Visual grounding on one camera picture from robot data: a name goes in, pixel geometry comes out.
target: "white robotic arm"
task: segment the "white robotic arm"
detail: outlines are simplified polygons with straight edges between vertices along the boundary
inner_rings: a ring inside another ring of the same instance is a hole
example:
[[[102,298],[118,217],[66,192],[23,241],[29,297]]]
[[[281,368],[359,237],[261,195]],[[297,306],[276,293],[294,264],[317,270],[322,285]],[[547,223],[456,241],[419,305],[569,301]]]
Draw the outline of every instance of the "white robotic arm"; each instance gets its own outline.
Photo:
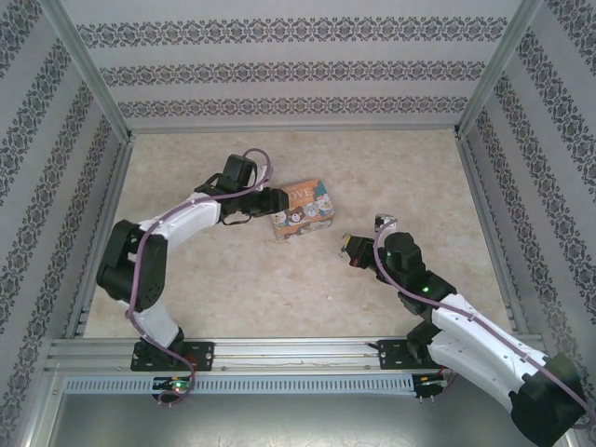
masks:
[[[379,280],[395,286],[405,307],[424,320],[408,333],[408,357],[461,374],[501,403],[540,447],[553,445],[590,413],[571,360],[563,354],[551,359],[483,316],[454,286],[426,269],[413,237],[399,232],[391,216],[377,215],[375,231],[375,239],[346,235],[342,251],[350,265],[371,268]]]
[[[267,166],[257,168],[245,156],[230,156],[223,173],[212,176],[182,204],[153,219],[137,224],[120,221],[115,225],[97,282],[112,298],[128,308],[135,264],[142,263],[133,317],[143,338],[172,352],[181,351],[183,331],[159,300],[165,286],[167,257],[188,238],[219,222],[247,222],[225,221],[237,211],[250,219],[288,208],[285,192],[263,187],[268,180],[265,175]],[[142,248],[142,258],[136,259],[139,243],[146,232],[150,235]]]

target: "colorful printed box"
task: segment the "colorful printed box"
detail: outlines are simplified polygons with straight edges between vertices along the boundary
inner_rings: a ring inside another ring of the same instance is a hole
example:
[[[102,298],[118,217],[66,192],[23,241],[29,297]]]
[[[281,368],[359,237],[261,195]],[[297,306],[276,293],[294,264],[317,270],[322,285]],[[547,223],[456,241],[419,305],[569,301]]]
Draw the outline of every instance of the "colorful printed box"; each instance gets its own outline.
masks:
[[[271,216],[278,240],[331,226],[335,211],[321,180],[309,180],[281,189],[288,193],[290,207]]]

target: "purple cable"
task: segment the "purple cable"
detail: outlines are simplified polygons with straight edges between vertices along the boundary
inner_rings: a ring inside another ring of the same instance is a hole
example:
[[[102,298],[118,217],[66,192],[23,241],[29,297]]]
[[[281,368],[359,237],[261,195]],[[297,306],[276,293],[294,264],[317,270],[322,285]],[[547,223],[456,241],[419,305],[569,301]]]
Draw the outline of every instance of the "purple cable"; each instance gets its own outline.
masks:
[[[195,383],[196,383],[196,372],[195,372],[195,367],[193,366],[193,364],[190,361],[188,361],[187,359],[185,359],[182,356],[179,356],[175,352],[170,351],[165,346],[162,346],[156,340],[154,340],[153,338],[151,338],[143,330],[143,328],[141,327],[141,325],[139,324],[139,322],[137,321],[137,319],[134,316],[134,307],[135,307],[135,305],[137,303],[137,294],[139,292],[139,280],[140,280],[140,277],[141,277],[142,252],[144,250],[145,243],[147,242],[147,239],[151,236],[151,234],[156,230],[156,228],[158,228],[168,218],[170,218],[171,216],[173,216],[177,212],[180,212],[182,210],[185,210],[186,208],[192,207],[192,206],[197,205],[199,203],[207,202],[207,201],[214,200],[214,199],[221,200],[221,199],[225,199],[225,198],[236,198],[236,197],[240,197],[240,196],[245,196],[246,194],[251,193],[252,191],[255,191],[256,189],[258,189],[259,187],[261,187],[263,184],[267,183],[271,179],[271,176],[273,174],[273,166],[271,165],[271,158],[269,158],[269,155],[263,149],[258,149],[256,147],[253,147],[252,149],[249,149],[248,151],[246,151],[244,153],[244,156],[247,156],[248,154],[250,154],[252,152],[258,152],[259,154],[262,154],[264,156],[265,160],[266,160],[267,169],[265,170],[264,177],[259,182],[256,182],[250,188],[245,189],[244,191],[240,191],[239,193],[223,194],[221,196],[205,196],[205,197],[199,198],[197,200],[186,201],[186,202],[180,204],[179,206],[177,206],[176,208],[174,208],[172,210],[169,210],[164,215],[162,215],[157,221],[155,221],[145,231],[145,234],[142,235],[141,240],[139,241],[139,248],[137,249],[137,263],[134,265],[134,273],[132,275],[132,290],[130,291],[129,308],[127,309],[127,311],[125,312],[124,315],[130,320],[130,323],[137,330],[137,332],[141,335],[141,338],[143,338],[145,341],[147,341],[151,345],[155,346],[157,349],[165,352],[170,357],[181,361],[184,365],[186,365],[186,367],[190,371],[190,384],[185,389],[185,391],[182,394],[179,393],[179,392],[177,392],[177,391],[171,391],[171,390],[163,391],[157,397],[157,403],[159,405],[163,405],[165,403],[163,401],[163,397],[164,396],[167,396],[167,395],[177,396],[178,397],[174,402],[169,402],[168,403],[168,406],[169,407],[171,407],[172,405],[176,405],[177,403],[180,403],[182,400],[184,400],[184,398],[186,398],[186,396],[188,396],[190,394],[191,390],[195,387]]]
[[[388,226],[390,226],[392,224],[396,224],[397,221],[398,221],[397,219],[393,219],[393,220],[387,222],[385,225],[383,225],[379,229],[378,233],[376,234],[376,236],[374,238],[374,244],[372,246],[374,261],[376,262],[376,266],[379,269],[379,271],[381,272],[381,274],[383,275],[383,277],[385,278],[385,280],[389,284],[391,284],[393,287],[395,287],[398,291],[400,291],[407,297],[412,298],[413,300],[424,303],[425,305],[432,305],[433,307],[443,307],[447,310],[450,310],[451,312],[455,312],[456,314],[459,314],[462,317],[467,318],[470,321],[476,322],[483,329],[485,329],[488,333],[490,333],[494,338],[496,338],[499,342],[501,342],[503,345],[505,345],[506,347],[511,349],[515,354],[520,356],[521,359],[523,359],[524,361],[527,361],[532,366],[534,366],[537,370],[539,370],[541,373],[546,375],[546,377],[549,380],[551,380],[558,387],[560,387],[565,393],[567,393],[573,400],[575,400],[586,411],[589,421],[585,424],[576,424],[573,426],[573,428],[586,429],[586,428],[592,427],[596,423],[596,413],[594,412],[594,410],[583,399],[581,399],[575,393],[575,391],[573,389],[571,389],[569,386],[564,384],[556,375],[554,375],[552,372],[547,370],[545,367],[543,367],[536,360],[532,359],[531,357],[526,356],[526,354],[521,349],[519,349],[517,346],[512,344],[507,338],[503,337],[499,332],[495,331],[489,324],[482,321],[481,319],[476,319],[473,314],[467,312],[466,310],[459,309],[452,305],[447,305],[446,303],[432,301],[432,300],[429,300],[428,298],[425,298],[424,296],[420,296],[420,295],[417,295],[410,291],[406,291],[403,287],[400,286],[400,284],[398,284],[396,281],[393,280],[393,278],[387,273],[387,271],[383,267],[383,264],[381,263],[381,259],[379,257],[379,238],[380,238],[381,234],[383,233],[383,231]]]

